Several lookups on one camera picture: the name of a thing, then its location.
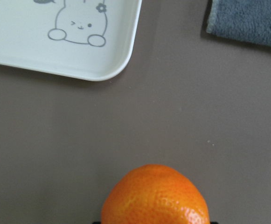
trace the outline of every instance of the white tray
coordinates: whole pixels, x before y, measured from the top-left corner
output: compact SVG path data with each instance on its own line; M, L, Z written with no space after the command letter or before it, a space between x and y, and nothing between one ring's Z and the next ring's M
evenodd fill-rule
M90 81L133 48L141 0L0 0L0 64Z

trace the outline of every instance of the bunny face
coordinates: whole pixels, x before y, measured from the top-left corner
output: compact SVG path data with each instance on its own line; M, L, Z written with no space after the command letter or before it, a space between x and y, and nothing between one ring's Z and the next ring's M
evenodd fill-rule
M56 16L56 28L49 32L49 38L103 46L107 27L105 12L106 5L101 0L65 0L64 7ZM59 38L55 37L56 32L61 35ZM98 42L101 43L92 43L94 37L99 37Z

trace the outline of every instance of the speech bubble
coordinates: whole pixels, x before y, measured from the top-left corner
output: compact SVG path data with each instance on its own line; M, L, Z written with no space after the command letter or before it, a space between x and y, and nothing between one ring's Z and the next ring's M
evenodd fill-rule
M38 3L38 4L46 4L46 3L50 3L50 2L55 3L55 0L34 0L34 2Z

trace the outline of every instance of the orange fruit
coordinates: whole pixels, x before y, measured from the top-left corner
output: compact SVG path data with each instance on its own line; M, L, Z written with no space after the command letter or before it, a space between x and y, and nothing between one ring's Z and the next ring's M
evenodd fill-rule
M193 183L164 165L130 171L107 197L101 224L210 224L206 202Z

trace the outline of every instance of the blue-gray cloth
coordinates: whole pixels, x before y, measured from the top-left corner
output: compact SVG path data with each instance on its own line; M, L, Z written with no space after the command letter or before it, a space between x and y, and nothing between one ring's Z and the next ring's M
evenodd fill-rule
M271 46L271 0L212 0L207 33Z

